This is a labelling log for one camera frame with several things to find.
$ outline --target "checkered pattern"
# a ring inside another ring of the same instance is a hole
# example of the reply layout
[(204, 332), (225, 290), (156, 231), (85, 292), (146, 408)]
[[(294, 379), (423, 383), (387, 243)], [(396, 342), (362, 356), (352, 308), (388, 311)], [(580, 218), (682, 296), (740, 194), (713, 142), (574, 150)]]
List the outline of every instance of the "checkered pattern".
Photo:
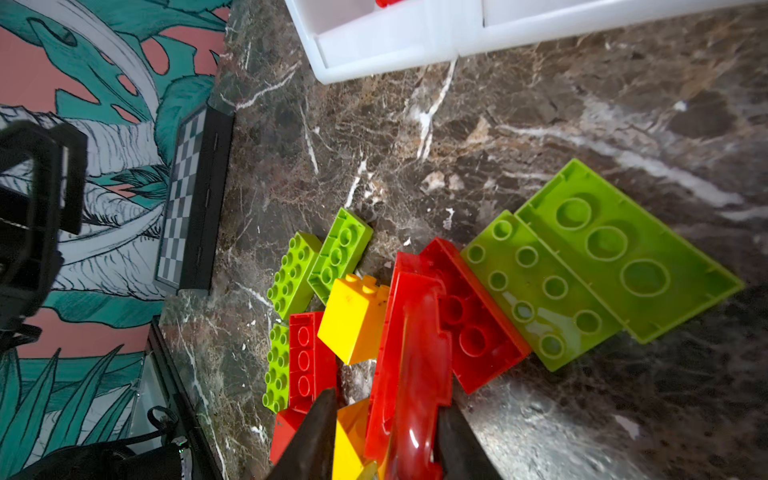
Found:
[(181, 264), (189, 230), (190, 206), (204, 124), (205, 108), (179, 128), (176, 160), (170, 176), (157, 278), (176, 287), (179, 286), (181, 278)]

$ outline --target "yellow brick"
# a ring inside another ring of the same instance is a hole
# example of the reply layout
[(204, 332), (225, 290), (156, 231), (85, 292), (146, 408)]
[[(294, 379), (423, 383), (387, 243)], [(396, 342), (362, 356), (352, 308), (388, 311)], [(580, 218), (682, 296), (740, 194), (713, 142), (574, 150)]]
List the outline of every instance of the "yellow brick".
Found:
[(361, 400), (336, 414), (333, 480), (370, 480), (376, 473), (376, 463), (362, 455), (366, 447), (368, 404), (369, 399)]
[(372, 276), (337, 279), (317, 338), (347, 365), (375, 359), (388, 298), (389, 287), (376, 286)]

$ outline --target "chessboard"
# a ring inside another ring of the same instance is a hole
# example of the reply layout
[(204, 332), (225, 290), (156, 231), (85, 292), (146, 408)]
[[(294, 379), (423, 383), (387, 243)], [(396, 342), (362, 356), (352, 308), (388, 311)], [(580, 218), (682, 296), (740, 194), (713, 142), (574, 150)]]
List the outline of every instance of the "chessboard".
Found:
[(154, 278), (169, 293), (210, 288), (231, 134), (205, 104), (180, 123)]

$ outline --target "red plastic piece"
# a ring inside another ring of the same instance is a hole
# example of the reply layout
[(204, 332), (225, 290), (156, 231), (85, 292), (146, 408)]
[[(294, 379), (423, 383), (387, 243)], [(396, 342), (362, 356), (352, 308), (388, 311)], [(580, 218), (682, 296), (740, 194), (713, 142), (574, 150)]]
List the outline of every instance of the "red plastic piece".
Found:
[(336, 388), (336, 355), (317, 338), (323, 312), (290, 316), (288, 394), (290, 408), (308, 413), (317, 396)]
[(453, 337), (452, 368), (467, 393), (473, 393), (531, 353), (531, 347), (485, 291), (452, 243), (435, 238), (413, 265), (445, 284), (440, 326)]
[(439, 406), (451, 405), (451, 334), (440, 329), (437, 279), (400, 273), (399, 288), (411, 292), (420, 283), (433, 287), (405, 302), (400, 386), (392, 439), (387, 452), (387, 480), (441, 480), (439, 462), (432, 462)]
[(272, 449), (270, 450), (270, 462), (273, 465), (276, 465), (280, 457), (283, 456), (283, 452), (288, 448), (288, 444), (296, 434), (296, 430), (301, 426), (301, 422), (304, 421), (304, 417), (306, 417), (305, 414), (291, 408), (277, 414), (275, 433), (272, 437)]
[(380, 465), (386, 456), (397, 406), (406, 306), (410, 303), (418, 304), (423, 297), (430, 294), (445, 294), (442, 282), (428, 276), (410, 275), (405, 283), (400, 282), (403, 273), (418, 270), (420, 263), (417, 255), (398, 253), (392, 273), (389, 305), (384, 319), (379, 355), (376, 358), (376, 373), (373, 375), (366, 430), (365, 457), (376, 460)]
[(390, 5), (394, 5), (397, 2), (401, 2), (402, 0), (376, 0), (376, 4), (381, 7), (389, 7)]

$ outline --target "white plastic bin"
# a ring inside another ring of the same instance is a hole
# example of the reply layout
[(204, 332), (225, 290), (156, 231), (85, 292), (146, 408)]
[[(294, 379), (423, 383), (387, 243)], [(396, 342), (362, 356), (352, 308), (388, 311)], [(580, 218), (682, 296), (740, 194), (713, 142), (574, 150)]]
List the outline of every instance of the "white plastic bin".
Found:
[(286, 0), (324, 84), (759, 0)]

